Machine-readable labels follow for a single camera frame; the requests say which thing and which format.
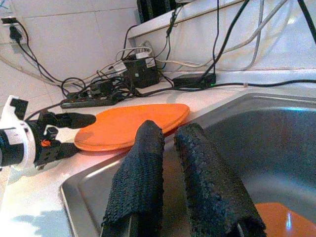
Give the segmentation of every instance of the black device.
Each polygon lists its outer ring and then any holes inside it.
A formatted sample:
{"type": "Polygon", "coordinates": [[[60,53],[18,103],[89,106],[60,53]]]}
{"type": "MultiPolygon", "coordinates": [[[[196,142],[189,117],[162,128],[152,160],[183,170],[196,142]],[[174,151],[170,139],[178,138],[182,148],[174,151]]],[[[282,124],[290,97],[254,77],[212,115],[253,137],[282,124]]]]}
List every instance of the black device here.
{"type": "Polygon", "coordinates": [[[141,23],[163,15],[176,8],[175,0],[137,0],[141,23]]]}
{"type": "Polygon", "coordinates": [[[80,97],[71,99],[63,103],[60,107],[63,109],[71,108],[83,108],[83,107],[97,107],[97,106],[110,106],[115,105],[119,101],[123,100],[121,95],[97,96],[97,97],[80,97]]]}
{"type": "Polygon", "coordinates": [[[127,71],[123,73],[136,88],[145,88],[159,83],[159,72],[153,57],[123,61],[127,71]]]}
{"type": "Polygon", "coordinates": [[[182,87],[187,85],[187,88],[204,88],[216,83],[215,74],[208,74],[203,78],[203,80],[201,80],[202,76],[203,74],[181,75],[177,78],[174,78],[173,83],[175,87],[182,87]]]}

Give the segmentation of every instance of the sink basin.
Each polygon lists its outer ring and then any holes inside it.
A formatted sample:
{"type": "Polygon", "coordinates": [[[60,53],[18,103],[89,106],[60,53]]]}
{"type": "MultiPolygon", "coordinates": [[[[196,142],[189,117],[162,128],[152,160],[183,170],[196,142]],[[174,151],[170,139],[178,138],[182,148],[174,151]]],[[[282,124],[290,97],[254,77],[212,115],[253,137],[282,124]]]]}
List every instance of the sink basin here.
{"type": "MultiPolygon", "coordinates": [[[[316,223],[316,99],[247,94],[195,120],[241,177],[254,203],[279,202],[316,223]]],[[[124,154],[66,180],[73,235],[98,237],[124,154]]],[[[163,158],[164,237],[189,237],[183,174],[172,136],[163,158]]]]}

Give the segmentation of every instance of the orange plastic plate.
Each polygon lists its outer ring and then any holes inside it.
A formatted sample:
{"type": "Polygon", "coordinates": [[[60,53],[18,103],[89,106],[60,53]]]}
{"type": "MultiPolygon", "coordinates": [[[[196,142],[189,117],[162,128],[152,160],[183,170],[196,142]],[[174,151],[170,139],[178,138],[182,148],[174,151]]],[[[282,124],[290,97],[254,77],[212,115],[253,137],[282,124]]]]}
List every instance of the orange plastic plate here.
{"type": "Polygon", "coordinates": [[[84,151],[111,151],[134,144],[139,126],[146,120],[154,121],[165,134],[189,115],[184,104],[153,104],[119,107],[106,110],[96,116],[94,124],[80,129],[75,145],[84,151]]]}
{"type": "Polygon", "coordinates": [[[280,203],[260,203],[256,208],[266,224],[267,237],[316,237],[316,225],[280,203]]]}

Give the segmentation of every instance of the white countertop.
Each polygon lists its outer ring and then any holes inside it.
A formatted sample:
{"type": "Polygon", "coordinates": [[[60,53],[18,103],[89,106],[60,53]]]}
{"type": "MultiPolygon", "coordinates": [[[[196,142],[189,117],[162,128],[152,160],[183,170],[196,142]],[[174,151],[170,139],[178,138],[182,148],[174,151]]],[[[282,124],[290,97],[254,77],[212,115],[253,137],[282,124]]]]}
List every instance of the white countertop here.
{"type": "MultiPolygon", "coordinates": [[[[147,90],[168,86],[166,82],[147,90]]],[[[225,87],[200,92],[169,91],[148,98],[134,98],[111,107],[75,109],[80,113],[97,114],[112,107],[155,103],[183,103],[190,107],[190,121],[246,93],[261,92],[316,97],[315,89],[278,87],[254,89],[225,87]]],[[[60,129],[57,139],[71,141],[77,130],[60,129]]],[[[1,236],[71,237],[71,230],[60,195],[61,184],[72,175],[121,153],[80,152],[72,158],[48,164],[44,170],[15,171],[11,169],[0,212],[1,236]]]]}

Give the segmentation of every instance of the power adapter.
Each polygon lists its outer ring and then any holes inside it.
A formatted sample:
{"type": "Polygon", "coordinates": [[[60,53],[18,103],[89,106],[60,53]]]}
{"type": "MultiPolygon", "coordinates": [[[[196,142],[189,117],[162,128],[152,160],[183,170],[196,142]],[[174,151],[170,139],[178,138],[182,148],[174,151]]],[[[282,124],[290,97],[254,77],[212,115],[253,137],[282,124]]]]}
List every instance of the power adapter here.
{"type": "Polygon", "coordinates": [[[203,74],[187,74],[174,78],[172,81],[175,87],[185,86],[186,88],[207,88],[216,83],[216,74],[208,74],[200,81],[202,76],[203,74]]]}
{"type": "Polygon", "coordinates": [[[10,38],[15,40],[17,43],[20,43],[22,39],[21,32],[15,26],[10,26],[10,38]]]}

